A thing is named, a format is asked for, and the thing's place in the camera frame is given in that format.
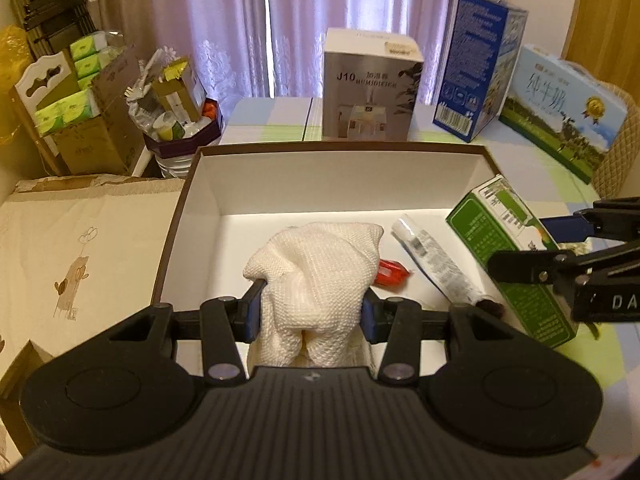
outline green box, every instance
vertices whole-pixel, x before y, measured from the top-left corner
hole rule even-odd
[[[486,270],[495,251],[556,250],[558,246],[507,180],[498,175],[471,190],[447,217],[447,223]],[[496,283],[523,329],[555,348],[578,329],[563,298],[546,285]]]

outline white cloth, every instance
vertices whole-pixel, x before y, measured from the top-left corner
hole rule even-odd
[[[360,330],[362,297],[376,277],[383,229],[315,222],[276,234],[244,268],[262,292],[260,335],[248,367],[372,367]]]

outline toothpaste tube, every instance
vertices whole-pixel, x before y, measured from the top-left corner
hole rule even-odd
[[[435,238],[418,226],[409,215],[402,215],[394,222],[391,232],[427,279],[451,303],[475,305],[482,300],[495,301],[480,292]]]

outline plastic bag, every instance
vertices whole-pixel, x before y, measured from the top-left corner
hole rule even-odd
[[[32,61],[24,30],[16,25],[0,30],[0,144],[11,142],[21,126],[9,90],[20,81]]]

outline cartoon animal print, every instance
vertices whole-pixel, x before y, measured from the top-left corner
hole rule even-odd
[[[54,284],[58,293],[58,303],[56,304],[56,309],[53,311],[54,317],[56,314],[65,312],[65,319],[76,320],[78,309],[74,308],[74,300],[80,287],[80,281],[89,277],[89,274],[86,272],[86,264],[89,261],[89,257],[82,256],[82,253],[84,252],[85,245],[93,240],[97,234],[97,228],[89,227],[87,231],[78,238],[78,241],[82,244],[80,256],[71,263],[69,270],[66,272],[65,279],[60,283],[56,282]]]

